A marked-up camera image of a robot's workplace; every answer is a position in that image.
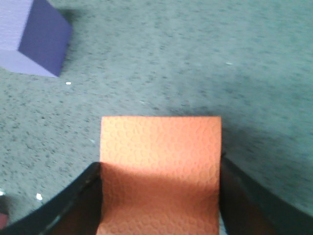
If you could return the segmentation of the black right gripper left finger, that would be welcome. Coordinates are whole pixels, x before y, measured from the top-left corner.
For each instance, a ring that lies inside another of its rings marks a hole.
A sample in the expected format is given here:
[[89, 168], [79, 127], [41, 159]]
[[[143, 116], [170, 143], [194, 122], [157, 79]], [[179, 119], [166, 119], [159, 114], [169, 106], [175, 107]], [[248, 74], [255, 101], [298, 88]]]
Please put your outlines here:
[[39, 209], [5, 227], [2, 235], [95, 235], [101, 218], [101, 164], [93, 162]]

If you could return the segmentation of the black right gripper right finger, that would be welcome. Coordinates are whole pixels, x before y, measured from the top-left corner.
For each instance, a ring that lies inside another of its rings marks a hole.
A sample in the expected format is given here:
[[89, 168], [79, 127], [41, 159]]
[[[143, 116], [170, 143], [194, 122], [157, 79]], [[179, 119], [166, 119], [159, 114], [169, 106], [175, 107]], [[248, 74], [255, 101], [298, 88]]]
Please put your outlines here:
[[221, 158], [221, 214], [229, 235], [311, 235], [313, 217]]

